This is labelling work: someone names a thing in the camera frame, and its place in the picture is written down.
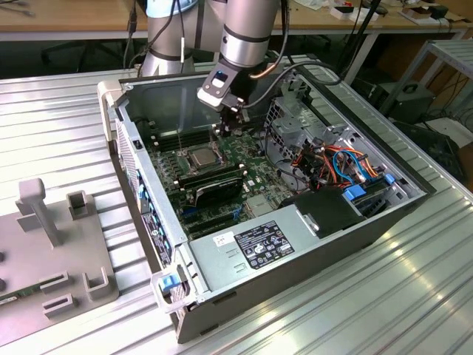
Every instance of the blue latch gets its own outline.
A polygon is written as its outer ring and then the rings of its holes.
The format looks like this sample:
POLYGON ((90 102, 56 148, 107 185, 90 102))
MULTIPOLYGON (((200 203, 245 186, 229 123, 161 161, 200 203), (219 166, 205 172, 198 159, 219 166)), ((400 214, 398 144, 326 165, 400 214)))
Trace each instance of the blue latch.
POLYGON ((365 195, 367 192, 359 185, 353 185, 345 189, 345 197, 348 200, 355 200, 357 197, 365 195))
POLYGON ((169 291, 171 288, 177 287, 181 284, 178 274, 170 274, 159 279, 159 284, 163 292, 169 291))
POLYGON ((143 198, 145 195, 145 186, 143 184, 141 184, 139 187, 138 187, 138 198, 143 198))
POLYGON ((384 179, 389 185, 392 185, 396 181, 394 176, 392 176, 391 174, 385 174, 384 179))

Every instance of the wooden table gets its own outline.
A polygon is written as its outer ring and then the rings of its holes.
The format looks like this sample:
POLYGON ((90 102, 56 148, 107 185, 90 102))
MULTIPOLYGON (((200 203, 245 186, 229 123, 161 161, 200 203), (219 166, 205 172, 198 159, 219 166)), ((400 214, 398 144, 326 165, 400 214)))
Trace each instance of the wooden table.
MULTIPOLYGON (((43 41, 73 39, 126 38, 126 25, 132 0, 28 0, 34 18, 0 10, 0 41, 43 41)), ((350 20, 338 20, 327 8, 314 11, 290 2, 290 34, 347 34, 353 28, 350 20)), ((417 25, 401 16, 398 7, 388 7, 389 14, 379 17, 367 28, 368 34, 346 81, 351 83, 365 58, 382 33, 455 33, 462 38, 470 25, 465 22, 448 25, 417 25)), ((138 8, 135 38, 147 37, 145 13, 138 8)), ((273 34, 281 33, 281 19, 276 17, 273 34)))

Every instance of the warning label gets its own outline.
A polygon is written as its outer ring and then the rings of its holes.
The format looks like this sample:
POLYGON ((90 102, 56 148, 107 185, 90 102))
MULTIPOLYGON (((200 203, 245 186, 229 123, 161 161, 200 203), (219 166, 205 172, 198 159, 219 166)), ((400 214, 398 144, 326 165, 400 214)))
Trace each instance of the warning label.
POLYGON ((294 252, 275 221, 235 235, 251 268, 261 268, 294 252))

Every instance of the green circuit board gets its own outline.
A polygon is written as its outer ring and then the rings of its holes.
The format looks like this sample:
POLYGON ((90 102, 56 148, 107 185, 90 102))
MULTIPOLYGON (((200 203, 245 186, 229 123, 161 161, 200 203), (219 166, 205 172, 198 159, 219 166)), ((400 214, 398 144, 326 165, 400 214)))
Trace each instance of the green circuit board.
POLYGON ((208 143, 167 152, 148 149, 160 181, 188 237, 195 239, 258 217, 277 209, 281 201, 294 195, 283 179, 277 176, 266 157, 259 156, 257 142, 258 138, 243 132, 241 135, 218 137, 208 143), (208 158, 211 154, 214 154, 214 161, 199 161, 199 158, 208 158), (193 189, 180 189, 177 186, 179 179, 217 173, 240 164, 244 168, 216 174, 193 189), (230 200, 213 203, 212 206, 195 208, 192 201, 195 189, 211 185, 223 177, 242 178, 241 193, 230 200))

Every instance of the gray 3d printed holder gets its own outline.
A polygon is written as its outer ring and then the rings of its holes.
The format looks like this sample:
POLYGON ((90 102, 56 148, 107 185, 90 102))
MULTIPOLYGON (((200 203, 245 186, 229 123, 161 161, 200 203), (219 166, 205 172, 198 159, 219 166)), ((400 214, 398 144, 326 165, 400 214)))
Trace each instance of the gray 3d printed holder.
POLYGON ((0 216, 0 346, 118 297, 94 199, 44 204, 41 179, 18 185, 19 213, 0 216))

